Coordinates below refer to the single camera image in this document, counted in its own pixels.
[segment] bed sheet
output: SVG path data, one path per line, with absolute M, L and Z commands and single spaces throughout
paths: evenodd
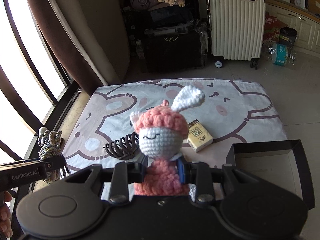
M 181 151 L 190 161 L 220 168 L 233 143 L 287 140 L 280 117 L 265 89 L 258 83 L 219 79 L 167 79 L 98 88 L 83 110 L 63 155 L 71 172 L 94 163 L 114 167 L 119 160 L 105 151 L 105 144 L 134 131 L 132 111 L 146 111 L 164 99 L 172 105 L 181 88 L 194 85 L 205 93 L 205 102 L 181 112 L 187 122 L 198 119 L 214 137 L 198 153 L 185 141 Z M 106 183 L 102 199 L 108 198 Z M 133 195 L 133 185 L 129 185 Z

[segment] white crocheted bunny ear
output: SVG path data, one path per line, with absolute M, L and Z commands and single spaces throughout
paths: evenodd
M 194 87 L 185 86 L 173 100 L 171 109 L 175 112 L 181 112 L 185 109 L 200 106 L 204 102 L 204 93 Z
M 132 125 L 138 121 L 139 119 L 139 116 L 142 114 L 142 112 L 140 111 L 133 111 L 131 114 L 130 114 L 130 121 L 132 123 Z

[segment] kitchen cabinet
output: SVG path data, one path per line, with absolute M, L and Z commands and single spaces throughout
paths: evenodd
M 269 15 L 277 17 L 278 20 L 287 24 L 290 28 L 294 29 L 296 27 L 296 13 L 269 4 L 266 5 L 266 11 Z
M 311 50 L 320 53 L 320 24 L 316 24 Z
M 316 24 L 316 22 L 304 16 L 297 15 L 295 29 L 298 32 L 298 36 L 294 43 L 295 46 L 311 50 Z

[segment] brown curtain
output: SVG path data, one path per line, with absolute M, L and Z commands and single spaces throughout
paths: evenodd
M 53 53 L 74 80 L 92 95 L 102 82 L 65 32 L 48 0 L 28 0 L 39 29 Z

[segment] trash can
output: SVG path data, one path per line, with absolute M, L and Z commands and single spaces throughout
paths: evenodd
M 283 45 L 287 45 L 288 47 L 293 47 L 294 42 L 296 41 L 298 32 L 293 29 L 287 27 L 283 27 L 280 30 L 279 43 Z

